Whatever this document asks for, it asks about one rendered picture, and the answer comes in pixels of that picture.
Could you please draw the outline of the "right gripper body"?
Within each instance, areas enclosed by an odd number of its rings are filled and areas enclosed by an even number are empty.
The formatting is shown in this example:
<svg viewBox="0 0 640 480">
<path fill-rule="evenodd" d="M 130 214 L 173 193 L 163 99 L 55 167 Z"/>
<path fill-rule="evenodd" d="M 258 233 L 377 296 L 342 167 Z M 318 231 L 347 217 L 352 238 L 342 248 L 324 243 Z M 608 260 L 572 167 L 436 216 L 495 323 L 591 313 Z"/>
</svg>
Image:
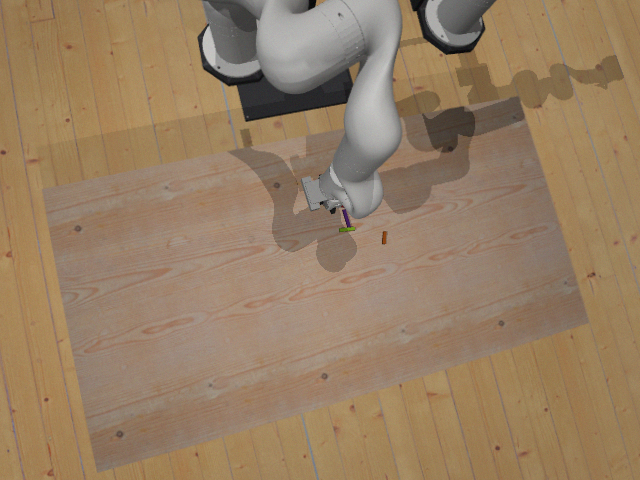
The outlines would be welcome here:
<svg viewBox="0 0 640 480">
<path fill-rule="evenodd" d="M 318 177 L 318 179 L 321 179 L 323 174 L 320 175 Z M 323 201 L 323 203 L 324 203 L 324 206 L 325 206 L 326 210 L 331 210 L 331 209 L 333 209 L 335 207 L 339 208 L 339 207 L 342 206 L 341 202 L 338 199 L 337 200 L 325 200 L 325 201 Z"/>
</svg>

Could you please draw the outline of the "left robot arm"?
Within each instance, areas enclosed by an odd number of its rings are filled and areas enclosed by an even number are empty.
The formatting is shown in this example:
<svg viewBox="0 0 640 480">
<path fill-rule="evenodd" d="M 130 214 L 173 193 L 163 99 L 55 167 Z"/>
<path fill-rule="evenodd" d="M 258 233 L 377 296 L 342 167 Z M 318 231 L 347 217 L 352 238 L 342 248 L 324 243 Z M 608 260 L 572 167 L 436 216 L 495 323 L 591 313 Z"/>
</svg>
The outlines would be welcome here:
<svg viewBox="0 0 640 480">
<path fill-rule="evenodd" d="M 426 23 L 441 42 L 453 47 L 464 47 L 478 38 L 482 29 L 482 16 L 496 1 L 428 0 L 425 7 Z"/>
</svg>

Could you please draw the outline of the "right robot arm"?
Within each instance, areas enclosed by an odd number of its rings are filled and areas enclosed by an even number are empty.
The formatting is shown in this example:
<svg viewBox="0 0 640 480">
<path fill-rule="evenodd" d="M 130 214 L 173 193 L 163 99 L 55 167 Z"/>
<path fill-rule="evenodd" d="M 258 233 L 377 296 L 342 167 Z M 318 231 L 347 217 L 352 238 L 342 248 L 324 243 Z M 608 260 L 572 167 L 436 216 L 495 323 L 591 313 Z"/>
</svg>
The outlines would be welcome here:
<svg viewBox="0 0 640 480">
<path fill-rule="evenodd" d="M 393 94 L 398 0 L 326 0 L 310 10 L 309 0 L 202 1 L 209 23 L 203 52 L 222 75 L 262 70 L 276 89 L 302 94 L 360 61 L 333 161 L 321 179 L 300 181 L 310 212 L 338 199 L 355 219 L 373 213 L 384 193 L 377 169 L 402 139 Z"/>
</svg>

